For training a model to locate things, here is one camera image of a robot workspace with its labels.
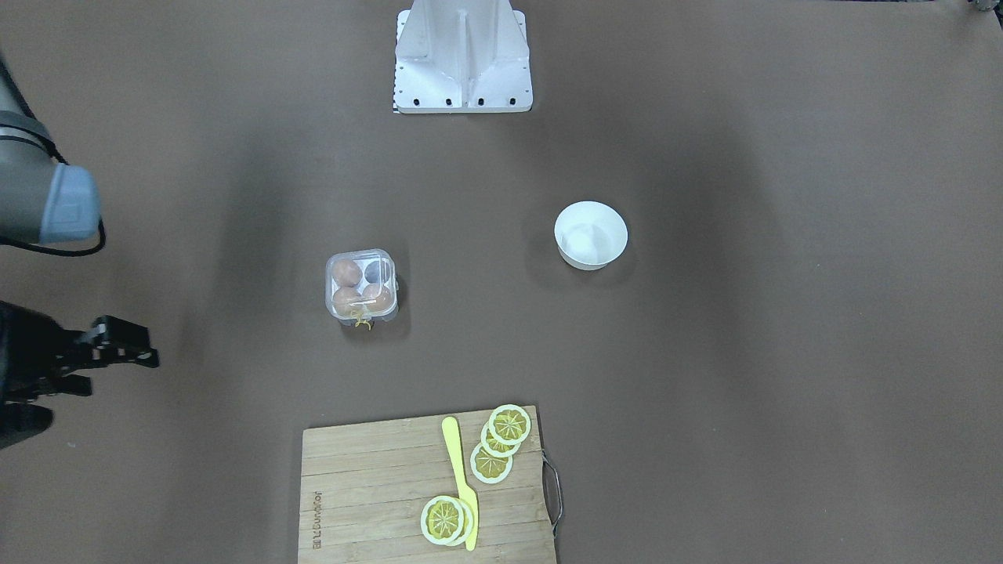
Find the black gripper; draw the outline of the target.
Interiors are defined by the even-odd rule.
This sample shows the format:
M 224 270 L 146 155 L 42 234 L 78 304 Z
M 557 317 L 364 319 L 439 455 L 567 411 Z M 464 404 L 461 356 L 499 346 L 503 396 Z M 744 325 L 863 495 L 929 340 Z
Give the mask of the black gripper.
M 8 302 L 1 304 L 1 447 L 11 447 L 45 432 L 50 408 L 36 406 L 40 396 L 92 394 L 80 330 L 61 327 L 53 318 Z

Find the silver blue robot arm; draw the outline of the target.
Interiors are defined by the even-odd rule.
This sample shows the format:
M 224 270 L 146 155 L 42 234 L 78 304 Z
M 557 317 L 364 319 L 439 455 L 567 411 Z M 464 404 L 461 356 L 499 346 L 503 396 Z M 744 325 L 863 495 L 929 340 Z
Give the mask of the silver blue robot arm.
M 66 163 L 34 114 L 7 64 L 2 65 L 2 243 L 64 258 L 105 246 L 92 176 Z M 23 306 L 2 303 L 2 446 L 38 436 L 53 424 L 40 396 L 90 396 L 78 374 L 80 333 Z

